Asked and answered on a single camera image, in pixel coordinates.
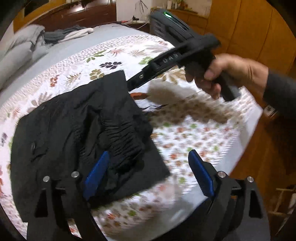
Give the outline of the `dark sleeved right forearm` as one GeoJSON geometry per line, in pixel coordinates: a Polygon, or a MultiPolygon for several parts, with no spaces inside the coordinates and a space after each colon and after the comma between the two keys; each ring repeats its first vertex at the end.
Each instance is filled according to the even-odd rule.
{"type": "Polygon", "coordinates": [[[263,100],[278,111],[278,121],[295,133],[295,79],[269,70],[263,100]]]}

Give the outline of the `person's right hand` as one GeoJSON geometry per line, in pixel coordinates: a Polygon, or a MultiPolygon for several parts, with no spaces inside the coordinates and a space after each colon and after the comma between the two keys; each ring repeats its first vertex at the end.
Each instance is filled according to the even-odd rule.
{"type": "Polygon", "coordinates": [[[198,88],[208,93],[213,99],[218,99],[221,94],[221,85],[213,81],[222,72],[232,76],[237,87],[245,86],[255,91],[261,98],[263,97],[269,74],[268,67],[237,55],[225,53],[216,55],[203,76],[194,70],[193,64],[189,64],[185,68],[185,77],[187,82],[194,81],[198,88]]]}

